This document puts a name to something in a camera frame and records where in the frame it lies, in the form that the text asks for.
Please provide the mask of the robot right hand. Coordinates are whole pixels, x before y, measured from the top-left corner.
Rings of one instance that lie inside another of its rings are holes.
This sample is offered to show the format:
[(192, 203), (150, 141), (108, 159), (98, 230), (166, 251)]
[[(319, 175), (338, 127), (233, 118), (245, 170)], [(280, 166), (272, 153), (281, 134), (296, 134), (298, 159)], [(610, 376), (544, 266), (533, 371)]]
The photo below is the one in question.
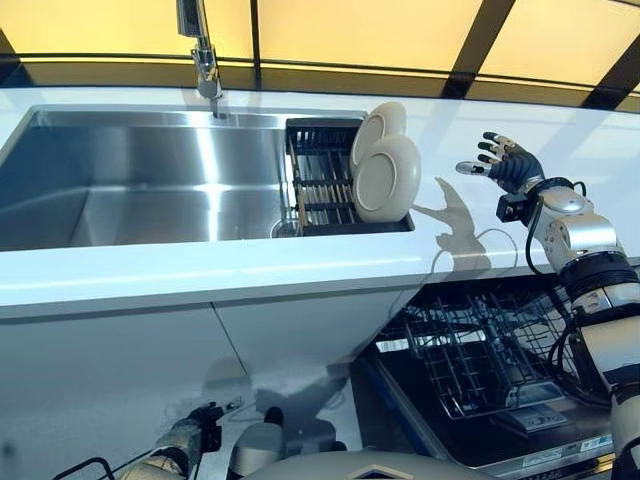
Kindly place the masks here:
[(457, 173), (491, 179), (507, 193), (525, 193), (543, 181), (539, 160), (512, 139), (495, 132), (484, 132), (477, 147), (476, 161), (461, 161)]

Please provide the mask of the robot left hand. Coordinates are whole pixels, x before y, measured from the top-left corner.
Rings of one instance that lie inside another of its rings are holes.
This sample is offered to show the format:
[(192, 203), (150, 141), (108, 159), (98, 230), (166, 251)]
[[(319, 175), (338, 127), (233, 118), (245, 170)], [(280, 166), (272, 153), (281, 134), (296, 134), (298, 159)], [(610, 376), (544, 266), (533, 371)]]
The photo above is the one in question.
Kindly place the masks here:
[(197, 422), (202, 429), (212, 428), (222, 417), (238, 410), (242, 405), (243, 398), (241, 396), (222, 403), (211, 401), (192, 410), (188, 418)]

